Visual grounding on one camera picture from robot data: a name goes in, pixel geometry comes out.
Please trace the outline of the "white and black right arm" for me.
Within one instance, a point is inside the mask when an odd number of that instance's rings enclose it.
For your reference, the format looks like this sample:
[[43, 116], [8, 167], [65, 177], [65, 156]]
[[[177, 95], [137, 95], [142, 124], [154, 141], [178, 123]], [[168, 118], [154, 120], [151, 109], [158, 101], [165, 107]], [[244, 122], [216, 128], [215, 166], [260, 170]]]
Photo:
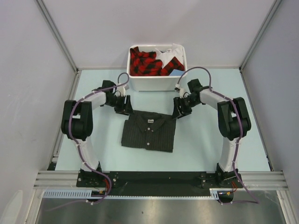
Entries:
[[202, 104], [217, 111], [218, 128], [223, 136], [222, 153], [216, 165], [215, 182], [220, 187], [233, 186], [241, 178], [238, 174], [237, 159], [240, 143], [251, 129], [251, 121], [243, 98], [230, 99], [212, 89], [202, 86], [198, 79], [188, 82], [190, 93], [175, 85], [179, 97], [173, 99], [172, 118], [179, 119], [192, 113], [192, 108]]

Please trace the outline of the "dark pinstriped long sleeve shirt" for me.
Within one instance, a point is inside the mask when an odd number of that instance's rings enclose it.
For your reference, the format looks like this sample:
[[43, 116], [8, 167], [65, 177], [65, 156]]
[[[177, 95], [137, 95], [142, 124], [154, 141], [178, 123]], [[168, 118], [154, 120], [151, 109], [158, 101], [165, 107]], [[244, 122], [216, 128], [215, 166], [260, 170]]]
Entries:
[[167, 114], [134, 111], [124, 122], [121, 145], [172, 153], [176, 121]]

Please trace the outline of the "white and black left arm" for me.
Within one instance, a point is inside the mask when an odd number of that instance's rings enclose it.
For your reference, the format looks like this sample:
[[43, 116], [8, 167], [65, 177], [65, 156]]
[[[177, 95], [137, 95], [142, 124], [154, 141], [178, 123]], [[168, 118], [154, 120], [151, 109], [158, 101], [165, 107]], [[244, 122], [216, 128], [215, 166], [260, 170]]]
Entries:
[[102, 86], [79, 100], [66, 100], [61, 122], [61, 131], [72, 140], [81, 160], [81, 173], [87, 175], [92, 186], [99, 186], [108, 176], [101, 170], [100, 161], [95, 155], [91, 135], [93, 132], [93, 111], [101, 106], [110, 106], [115, 113], [130, 115], [133, 108], [130, 96], [126, 94], [128, 81], [114, 83], [104, 80]]

